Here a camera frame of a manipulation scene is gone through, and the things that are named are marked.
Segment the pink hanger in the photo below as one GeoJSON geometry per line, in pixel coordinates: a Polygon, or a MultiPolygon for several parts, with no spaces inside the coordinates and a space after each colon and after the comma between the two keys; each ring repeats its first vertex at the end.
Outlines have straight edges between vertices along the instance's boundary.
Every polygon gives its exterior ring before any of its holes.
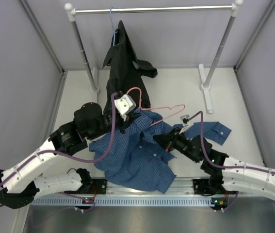
{"type": "Polygon", "coordinates": [[[178,105],[175,105],[175,106],[172,106],[172,107],[170,107],[170,106],[164,106],[164,107],[156,107],[156,108],[154,108],[154,107],[152,107],[152,108],[143,108],[143,107],[142,107],[142,90],[141,90],[141,88],[139,88],[139,87],[132,87],[132,88],[130,88],[130,89],[126,92],[126,94],[129,95],[129,93],[130,93],[131,91],[133,91],[133,90],[138,90],[138,91],[139,91],[138,108],[139,108],[141,111],[152,111],[152,110],[163,110],[163,109],[173,110],[173,109],[175,109],[175,108],[181,107],[181,109],[180,109],[179,111],[177,111],[177,112],[175,112],[175,113],[173,113],[173,114],[171,114],[171,115],[169,115],[169,116],[167,116],[167,117],[165,117],[165,118],[162,118],[162,119],[160,119],[160,120],[158,120],[158,121],[155,121],[155,122],[151,123],[150,126],[154,126],[154,125],[156,125],[156,124],[158,124],[158,123],[160,123],[160,122],[163,122],[163,121],[165,121],[166,119],[169,119],[169,118],[171,118],[171,117],[173,117],[173,116],[175,116],[175,115],[177,115],[177,114],[183,112],[183,111],[185,110],[185,108],[186,108],[185,104],[178,104],[178,105]]]}

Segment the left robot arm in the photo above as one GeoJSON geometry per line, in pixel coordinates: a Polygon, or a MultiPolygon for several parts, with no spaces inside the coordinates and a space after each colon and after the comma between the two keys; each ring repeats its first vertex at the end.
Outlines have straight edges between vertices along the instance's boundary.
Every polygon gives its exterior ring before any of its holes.
{"type": "Polygon", "coordinates": [[[113,129],[124,133],[125,129],[139,117],[131,111],[123,119],[116,107],[104,113],[99,104],[89,102],[74,112],[74,119],[58,128],[29,157],[11,169],[0,169],[0,207],[18,209],[35,199],[55,193],[87,194],[93,180],[85,168],[74,169],[63,175],[43,177],[42,173],[63,160],[88,147],[87,141],[96,139],[113,129]]]}

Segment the blue plaid shirt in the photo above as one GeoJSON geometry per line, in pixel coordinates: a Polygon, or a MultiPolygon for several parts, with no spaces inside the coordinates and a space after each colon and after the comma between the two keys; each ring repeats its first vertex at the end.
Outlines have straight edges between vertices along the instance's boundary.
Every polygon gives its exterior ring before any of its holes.
{"type": "Polygon", "coordinates": [[[177,125],[160,122],[160,114],[152,111],[135,110],[140,116],[134,120],[125,133],[115,130],[112,147],[107,156],[95,163],[95,167],[105,174],[107,180],[128,180],[138,178],[176,177],[168,166],[174,156],[166,152],[153,136],[169,133],[177,125]]]}

